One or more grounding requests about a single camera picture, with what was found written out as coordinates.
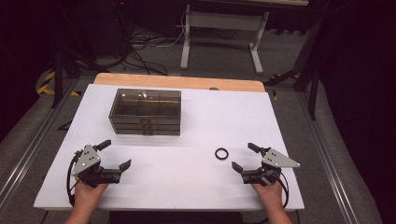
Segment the aluminium floor rail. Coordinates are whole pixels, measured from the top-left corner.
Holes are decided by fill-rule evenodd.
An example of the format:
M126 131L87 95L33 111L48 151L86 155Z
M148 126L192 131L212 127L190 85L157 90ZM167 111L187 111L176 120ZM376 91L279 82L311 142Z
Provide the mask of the aluminium floor rail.
M78 81L76 79L71 79L61 87L61 98L58 100L57 105L55 107L50 106L49 109L46 110L46 116L40 123L35 135L28 142L28 146L22 148L22 154L18 162L11 169L11 172L4 183L0 185L0 216L2 216L4 211L7 209L9 202L28 172L36 154L43 145L43 141L48 135L50 126L77 83Z
M339 174L337 174L330 153L328 152L328 148L325 145L321 131L317 123L311 119L310 113L308 112L308 101L300 92L296 92L296 97L301 109L303 110L304 117L307 120L308 128L317 144L319 158L330 182L333 195L343 215L344 221L346 224L359 224L356 213L347 196L344 184L340 179Z

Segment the person's left hand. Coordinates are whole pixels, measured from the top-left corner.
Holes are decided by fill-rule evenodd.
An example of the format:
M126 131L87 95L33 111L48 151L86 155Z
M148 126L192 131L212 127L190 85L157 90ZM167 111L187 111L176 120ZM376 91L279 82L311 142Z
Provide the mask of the person's left hand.
M92 188L85 183L77 183L75 187L75 207L95 209L107 187L108 184L99 184Z

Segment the person's right hand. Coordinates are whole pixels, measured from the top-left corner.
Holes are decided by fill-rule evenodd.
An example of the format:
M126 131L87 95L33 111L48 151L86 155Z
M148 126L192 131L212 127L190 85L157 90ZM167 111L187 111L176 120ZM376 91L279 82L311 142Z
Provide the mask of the person's right hand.
M256 191L262 205L267 210L281 209L282 203L282 187L278 182L273 185L262 186L260 184L252 184L251 187Z

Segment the clear grey drawer box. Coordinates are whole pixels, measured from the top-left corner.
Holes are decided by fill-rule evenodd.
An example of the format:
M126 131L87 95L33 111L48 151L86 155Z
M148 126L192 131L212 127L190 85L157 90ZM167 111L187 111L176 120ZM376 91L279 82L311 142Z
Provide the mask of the clear grey drawer box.
M181 91L118 89L108 117L114 132L180 131Z

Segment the yellow black floor tape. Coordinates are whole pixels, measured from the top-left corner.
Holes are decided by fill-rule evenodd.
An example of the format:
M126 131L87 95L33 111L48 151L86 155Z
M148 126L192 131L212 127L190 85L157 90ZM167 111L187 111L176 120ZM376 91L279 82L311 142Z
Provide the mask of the yellow black floor tape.
M38 94L48 94L48 95L54 95L55 94L55 90L51 90L49 88L49 84L50 82L54 79L55 77L55 72L54 71L50 71L44 78L43 82L40 84L40 86L38 87L38 89L36 90L36 92Z

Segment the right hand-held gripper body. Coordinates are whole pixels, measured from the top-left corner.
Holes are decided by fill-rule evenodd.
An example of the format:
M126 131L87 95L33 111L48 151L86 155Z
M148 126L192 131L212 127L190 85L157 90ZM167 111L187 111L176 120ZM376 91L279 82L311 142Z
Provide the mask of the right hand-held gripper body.
M245 184L273 185L280 178L283 168L299 168L301 164L281 152L267 147L262 155L261 166L256 170L244 170L241 174Z

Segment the black metal stand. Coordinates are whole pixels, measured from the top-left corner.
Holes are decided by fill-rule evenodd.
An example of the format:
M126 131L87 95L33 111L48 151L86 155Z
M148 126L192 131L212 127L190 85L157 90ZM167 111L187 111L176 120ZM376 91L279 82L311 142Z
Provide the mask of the black metal stand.
M316 19L313 27L308 32L307 38L294 63L294 66L288 72L278 77L271 78L264 83L265 86L274 86L288 78L298 75L299 77L293 84L293 89L295 91L304 91L307 87L310 87L307 110L312 120L316 119L315 110L318 95L318 72L310 57L315 46L321 24L322 19Z
M69 78L79 79L81 71L78 61L85 63L89 68L96 72L106 72L106 69L87 57L71 50L67 47L59 47L54 51L54 98L52 108L55 108L64 98L64 73Z

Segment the white table cover sheet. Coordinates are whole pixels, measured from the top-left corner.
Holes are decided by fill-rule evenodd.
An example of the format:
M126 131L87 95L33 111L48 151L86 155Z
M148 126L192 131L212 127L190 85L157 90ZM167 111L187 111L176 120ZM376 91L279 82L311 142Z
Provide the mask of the white table cover sheet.
M254 189L232 168L256 169L261 155L248 143L285 153L270 98L265 92L188 90L181 92L179 136L116 134L108 115L117 87L91 84L36 195L34 206L70 207L65 189L69 162L82 147L105 140L102 164L131 167L105 191L105 210L254 211Z

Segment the white desk frame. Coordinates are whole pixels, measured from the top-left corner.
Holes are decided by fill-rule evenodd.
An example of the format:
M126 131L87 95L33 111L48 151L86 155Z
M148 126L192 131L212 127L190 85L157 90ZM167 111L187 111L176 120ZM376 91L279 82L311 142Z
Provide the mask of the white desk frame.
M186 70L189 66L191 48L191 27L231 29L236 31L255 32L255 39L247 47L255 71L258 75L263 74L262 63L258 52L262 41L262 35L271 11L277 9L306 9L309 0L243 0L246 3L258 3L262 5L257 15L242 15L196 11L191 4L186 5L184 18L182 19L184 43L181 53L180 68Z

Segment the clear grey drawer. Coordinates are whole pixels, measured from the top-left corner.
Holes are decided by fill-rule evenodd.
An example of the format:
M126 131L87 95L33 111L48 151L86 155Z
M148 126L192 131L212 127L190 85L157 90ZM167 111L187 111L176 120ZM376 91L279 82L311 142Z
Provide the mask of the clear grey drawer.
M140 134L140 135L180 135L180 131L175 130L128 130L117 129L116 134Z

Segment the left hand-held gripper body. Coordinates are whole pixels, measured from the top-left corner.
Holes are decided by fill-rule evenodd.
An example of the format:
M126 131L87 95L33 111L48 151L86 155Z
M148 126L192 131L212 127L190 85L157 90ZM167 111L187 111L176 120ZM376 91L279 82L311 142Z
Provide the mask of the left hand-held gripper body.
M101 157L92 145L86 145L77 153L71 175L83 183L97 187L99 184L118 184L122 172L120 169L106 169L101 166Z

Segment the wooden table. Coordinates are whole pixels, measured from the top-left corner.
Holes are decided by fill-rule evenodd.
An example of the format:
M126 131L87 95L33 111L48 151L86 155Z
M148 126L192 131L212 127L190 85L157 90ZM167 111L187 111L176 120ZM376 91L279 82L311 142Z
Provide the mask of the wooden table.
M253 91L265 92L264 85L257 80L236 80L206 77L169 77L138 74L100 73L94 84L156 87L176 89L209 90L216 88L220 91Z

